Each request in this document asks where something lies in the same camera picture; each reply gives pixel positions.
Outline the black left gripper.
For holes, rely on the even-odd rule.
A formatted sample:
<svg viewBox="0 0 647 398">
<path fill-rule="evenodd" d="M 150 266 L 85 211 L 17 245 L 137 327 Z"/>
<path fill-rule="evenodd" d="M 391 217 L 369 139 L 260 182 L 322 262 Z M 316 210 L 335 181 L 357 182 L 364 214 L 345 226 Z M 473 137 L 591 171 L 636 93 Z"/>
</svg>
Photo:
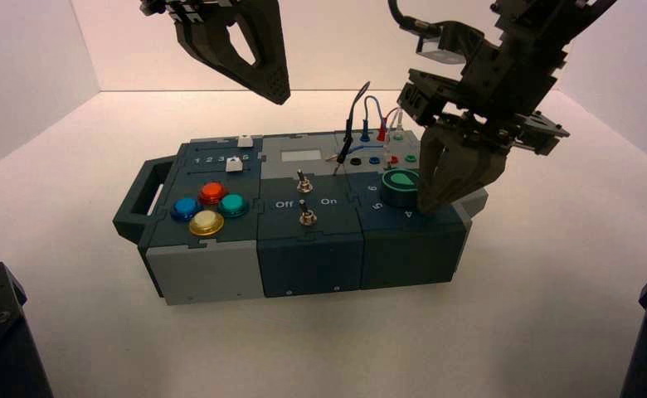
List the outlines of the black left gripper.
<svg viewBox="0 0 647 398">
<path fill-rule="evenodd" d="M 289 75 L 276 1 L 142 0 L 146 17 L 167 13 L 178 43 L 195 60 L 275 104 L 290 96 Z M 247 62 L 231 41 L 237 25 L 255 61 Z"/>
</svg>

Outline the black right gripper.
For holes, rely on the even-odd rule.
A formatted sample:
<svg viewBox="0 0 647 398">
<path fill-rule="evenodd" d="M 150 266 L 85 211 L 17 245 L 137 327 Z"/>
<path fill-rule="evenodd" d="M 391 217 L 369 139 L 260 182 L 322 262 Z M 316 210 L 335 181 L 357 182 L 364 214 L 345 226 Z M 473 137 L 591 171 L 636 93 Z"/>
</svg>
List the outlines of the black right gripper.
<svg viewBox="0 0 647 398">
<path fill-rule="evenodd" d="M 508 158 L 501 147 L 518 145 L 548 155 L 568 135 L 538 106 L 557 80 L 553 73 L 563 67 L 571 39 L 563 32 L 505 32 L 496 46 L 481 32 L 420 37 L 418 54 L 463 66 L 460 80 L 411 69 L 397 101 L 419 125 L 429 127 L 420 143 L 420 212 L 432 213 L 494 182 Z M 465 146 L 448 138 L 448 124 L 431 126 L 447 104 L 484 118 L 479 134 L 500 147 Z"/>
</svg>

